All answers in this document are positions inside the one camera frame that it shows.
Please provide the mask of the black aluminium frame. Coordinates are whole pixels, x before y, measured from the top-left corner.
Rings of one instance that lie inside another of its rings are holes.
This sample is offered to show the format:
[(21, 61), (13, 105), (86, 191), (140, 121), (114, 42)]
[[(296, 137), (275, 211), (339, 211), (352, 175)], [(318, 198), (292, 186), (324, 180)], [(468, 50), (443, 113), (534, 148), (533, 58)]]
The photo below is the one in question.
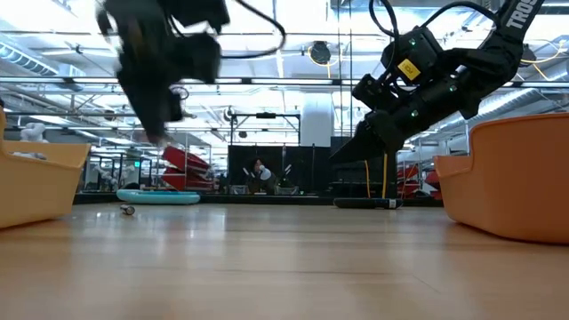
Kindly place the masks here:
[[(119, 202), (114, 193), (82, 193), (76, 194), (73, 204), (108, 204)], [(333, 205), (333, 197), (329, 196), (232, 196), (201, 195), (201, 204), (275, 204), (275, 205)], [(404, 199), (404, 206), (411, 207), (443, 207), (442, 200), (429, 198)]]

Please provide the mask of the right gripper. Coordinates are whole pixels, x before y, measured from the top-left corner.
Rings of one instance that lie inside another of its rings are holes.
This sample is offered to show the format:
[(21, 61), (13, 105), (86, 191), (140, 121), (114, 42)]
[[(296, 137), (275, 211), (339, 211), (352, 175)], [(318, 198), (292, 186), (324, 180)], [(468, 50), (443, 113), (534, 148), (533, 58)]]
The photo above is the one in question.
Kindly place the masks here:
[[(446, 105), (461, 95), (459, 74), (471, 67), (478, 54), (473, 48), (443, 49), (426, 27), (415, 27), (401, 34), (389, 32), (393, 41), (384, 49), (381, 62), (385, 71), (377, 79), (397, 96), (393, 113), (372, 111), (357, 125), (354, 136), (331, 155), (332, 161), (360, 161), (399, 150), (405, 140), (427, 130), (452, 114)], [(421, 74), (406, 82), (397, 65), (409, 59)]]

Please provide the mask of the black remote control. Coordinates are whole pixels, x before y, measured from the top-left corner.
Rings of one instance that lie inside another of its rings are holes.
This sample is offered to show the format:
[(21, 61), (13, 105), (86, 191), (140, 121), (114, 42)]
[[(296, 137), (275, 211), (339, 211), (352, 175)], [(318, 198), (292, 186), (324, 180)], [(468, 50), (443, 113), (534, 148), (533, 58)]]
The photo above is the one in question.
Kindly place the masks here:
[(396, 210), (403, 205), (403, 201), (389, 198), (335, 198), (333, 204), (343, 209)]

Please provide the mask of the black partition screen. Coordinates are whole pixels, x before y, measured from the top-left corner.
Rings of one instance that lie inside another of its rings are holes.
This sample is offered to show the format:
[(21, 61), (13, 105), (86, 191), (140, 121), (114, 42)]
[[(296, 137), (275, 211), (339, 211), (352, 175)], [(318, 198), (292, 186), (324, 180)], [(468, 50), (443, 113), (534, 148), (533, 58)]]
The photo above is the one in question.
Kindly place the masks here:
[(330, 156), (348, 142), (331, 137), (329, 147), (228, 147), (228, 184), (231, 192), (246, 186), (252, 176), (250, 162), (260, 157), (276, 175), (274, 196), (395, 197), (395, 160), (383, 156), (354, 163), (333, 164)]

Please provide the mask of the white pillar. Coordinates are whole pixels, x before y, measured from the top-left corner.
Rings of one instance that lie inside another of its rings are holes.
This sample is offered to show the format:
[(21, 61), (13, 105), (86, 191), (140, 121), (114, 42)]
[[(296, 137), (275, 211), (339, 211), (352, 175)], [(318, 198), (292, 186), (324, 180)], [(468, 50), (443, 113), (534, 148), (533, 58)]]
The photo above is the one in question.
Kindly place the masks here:
[(329, 147), (334, 130), (333, 97), (330, 93), (309, 93), (301, 111), (301, 145)]

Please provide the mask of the yellow plastic bin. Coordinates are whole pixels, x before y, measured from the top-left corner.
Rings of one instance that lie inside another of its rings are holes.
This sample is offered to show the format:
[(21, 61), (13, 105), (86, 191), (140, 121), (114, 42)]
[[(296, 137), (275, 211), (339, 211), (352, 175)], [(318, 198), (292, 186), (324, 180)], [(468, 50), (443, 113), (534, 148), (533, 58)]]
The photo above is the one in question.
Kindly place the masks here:
[(0, 228), (71, 213), (91, 146), (4, 139), (0, 109)]

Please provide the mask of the orange plastic bin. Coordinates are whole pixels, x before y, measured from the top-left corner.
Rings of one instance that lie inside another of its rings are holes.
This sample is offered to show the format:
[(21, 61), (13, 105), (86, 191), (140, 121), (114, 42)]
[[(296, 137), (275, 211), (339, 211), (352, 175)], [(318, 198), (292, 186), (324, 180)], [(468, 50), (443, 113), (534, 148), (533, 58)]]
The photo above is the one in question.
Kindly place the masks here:
[(445, 211), (514, 240), (569, 244), (569, 113), (475, 126), (466, 156), (436, 156)]

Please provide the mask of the red cart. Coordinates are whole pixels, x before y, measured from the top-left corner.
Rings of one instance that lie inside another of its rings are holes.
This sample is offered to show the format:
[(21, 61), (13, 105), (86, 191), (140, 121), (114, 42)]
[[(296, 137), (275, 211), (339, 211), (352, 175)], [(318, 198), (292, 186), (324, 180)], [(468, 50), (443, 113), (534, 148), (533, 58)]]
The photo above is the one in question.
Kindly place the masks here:
[(178, 191), (212, 191), (213, 181), (206, 177), (210, 165), (200, 157), (179, 148), (168, 146), (162, 158), (170, 165), (162, 180)]

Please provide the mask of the person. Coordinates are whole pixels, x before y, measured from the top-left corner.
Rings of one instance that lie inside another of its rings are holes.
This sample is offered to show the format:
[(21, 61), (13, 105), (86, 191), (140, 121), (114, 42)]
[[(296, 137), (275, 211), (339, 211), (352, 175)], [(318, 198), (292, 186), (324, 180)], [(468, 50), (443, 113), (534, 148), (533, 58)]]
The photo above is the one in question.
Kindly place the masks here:
[(248, 167), (249, 173), (252, 174), (250, 180), (247, 184), (249, 192), (251, 194), (255, 193), (265, 193), (267, 195), (274, 195), (276, 192), (276, 175), (272, 172), (272, 177), (270, 180), (260, 179), (260, 166), (265, 164), (264, 160), (260, 157), (254, 158)]

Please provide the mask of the red equipment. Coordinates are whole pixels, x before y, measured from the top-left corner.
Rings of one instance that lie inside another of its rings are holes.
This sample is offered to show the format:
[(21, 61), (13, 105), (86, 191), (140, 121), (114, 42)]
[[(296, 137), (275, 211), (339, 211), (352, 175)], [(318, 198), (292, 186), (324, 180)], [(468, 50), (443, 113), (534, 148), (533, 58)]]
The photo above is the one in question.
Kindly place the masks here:
[(397, 168), (397, 195), (403, 199), (441, 200), (439, 178), (433, 168), (420, 171), (419, 165), (400, 164)]

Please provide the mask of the black stand frame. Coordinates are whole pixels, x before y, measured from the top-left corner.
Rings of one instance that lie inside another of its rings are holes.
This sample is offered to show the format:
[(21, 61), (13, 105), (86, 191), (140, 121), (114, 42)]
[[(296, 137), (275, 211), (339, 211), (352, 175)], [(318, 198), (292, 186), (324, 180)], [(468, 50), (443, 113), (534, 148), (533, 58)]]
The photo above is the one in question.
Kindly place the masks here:
[(291, 113), (232, 113), (229, 115), (229, 145), (301, 144), (301, 115)]

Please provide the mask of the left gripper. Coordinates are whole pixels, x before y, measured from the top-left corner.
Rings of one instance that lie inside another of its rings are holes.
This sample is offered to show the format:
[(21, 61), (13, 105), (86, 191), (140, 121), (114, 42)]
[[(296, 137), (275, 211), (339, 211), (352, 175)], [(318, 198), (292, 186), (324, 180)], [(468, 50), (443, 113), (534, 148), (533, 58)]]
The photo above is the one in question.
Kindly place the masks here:
[[(116, 78), (148, 140), (164, 140), (165, 125), (183, 119), (181, 96), (167, 89), (172, 83), (166, 58), (172, 32), (164, 17), (120, 17), (116, 22), (122, 42)], [(142, 89), (167, 90), (153, 107), (153, 99)]]

